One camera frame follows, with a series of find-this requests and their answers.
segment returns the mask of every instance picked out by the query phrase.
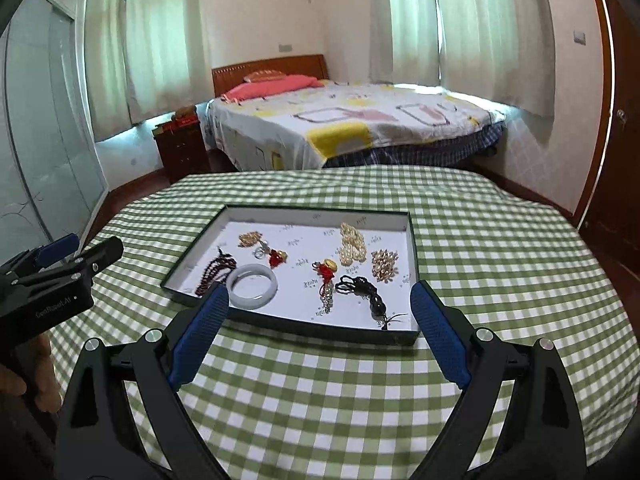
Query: white jade bangle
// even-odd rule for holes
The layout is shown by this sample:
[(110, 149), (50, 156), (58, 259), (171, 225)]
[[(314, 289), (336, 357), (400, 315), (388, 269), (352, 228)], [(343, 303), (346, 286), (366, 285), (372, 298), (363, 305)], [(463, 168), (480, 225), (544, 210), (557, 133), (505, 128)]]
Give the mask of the white jade bangle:
[[(233, 292), (236, 281), (245, 276), (266, 276), (270, 280), (269, 288), (264, 294), (256, 296), (255, 298), (242, 298)], [(238, 267), (229, 273), (226, 278), (226, 290), (229, 293), (229, 301), (238, 308), (244, 308), (246, 310), (255, 310), (269, 303), (276, 295), (278, 290), (278, 281), (273, 271), (264, 265), (250, 264), (242, 267)]]

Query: human hand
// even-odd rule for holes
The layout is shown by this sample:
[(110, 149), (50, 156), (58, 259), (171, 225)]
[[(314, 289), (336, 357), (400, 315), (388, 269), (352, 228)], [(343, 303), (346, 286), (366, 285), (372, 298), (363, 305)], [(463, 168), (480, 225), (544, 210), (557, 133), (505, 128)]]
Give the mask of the human hand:
[[(62, 399), (60, 398), (60, 385), (53, 371), (49, 338), (44, 334), (40, 334), (29, 341), (28, 344), (36, 352), (34, 372), (34, 382), (38, 388), (38, 393), (35, 397), (36, 406), (43, 412), (55, 413), (60, 409)], [(26, 391), (27, 385), (24, 380), (5, 366), (0, 365), (0, 392), (21, 396)]]

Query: nightstand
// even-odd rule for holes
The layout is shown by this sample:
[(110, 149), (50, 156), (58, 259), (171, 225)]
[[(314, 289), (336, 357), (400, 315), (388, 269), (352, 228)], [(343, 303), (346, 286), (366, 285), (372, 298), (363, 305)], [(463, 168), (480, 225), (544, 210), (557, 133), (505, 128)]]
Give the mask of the nightstand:
[(190, 174), (210, 173), (196, 114), (160, 124), (153, 134), (169, 182), (174, 184)]

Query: green and white checkered tablecloth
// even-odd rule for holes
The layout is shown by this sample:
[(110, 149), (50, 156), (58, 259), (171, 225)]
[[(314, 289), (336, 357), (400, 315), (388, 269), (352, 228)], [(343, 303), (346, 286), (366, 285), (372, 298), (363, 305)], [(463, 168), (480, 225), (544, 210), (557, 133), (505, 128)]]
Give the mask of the green and white checkered tablecloth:
[[(640, 352), (622, 304), (577, 232), (552, 208), (482, 176), (440, 168), (341, 168), (191, 176), (130, 204), (97, 235), (122, 259), (95, 279), (95, 306), (51, 331), (66, 388), (82, 343), (129, 342), (182, 307), (159, 283), (225, 204), (410, 211), (420, 278), (503, 340), (558, 346), (580, 407), (588, 460), (636, 406)], [(166, 463), (134, 385), (134, 417)], [(491, 456), (510, 398), (500, 393), (473, 465)], [(443, 428), (459, 391), (423, 338), (414, 348), (282, 336), (226, 322), (180, 396), (235, 479), (404, 479)]]

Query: blue gripper pad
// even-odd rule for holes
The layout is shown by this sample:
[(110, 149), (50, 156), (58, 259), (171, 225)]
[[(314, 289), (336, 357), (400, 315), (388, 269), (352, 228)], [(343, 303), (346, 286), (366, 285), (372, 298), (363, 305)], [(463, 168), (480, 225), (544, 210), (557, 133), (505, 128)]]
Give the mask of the blue gripper pad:
[(466, 348), (438, 303), (420, 282), (411, 289), (411, 311), (446, 380), (464, 390), (471, 382), (466, 367)]
[(174, 348), (174, 362), (169, 384), (177, 392), (183, 384), (193, 381), (229, 312), (229, 294), (219, 285), (200, 307), (187, 330)]
[(80, 246), (78, 235), (71, 233), (70, 235), (60, 238), (55, 242), (45, 245), (38, 251), (36, 256), (36, 265), (46, 269), (55, 262), (59, 262), (62, 258), (66, 258), (70, 254), (75, 253)]

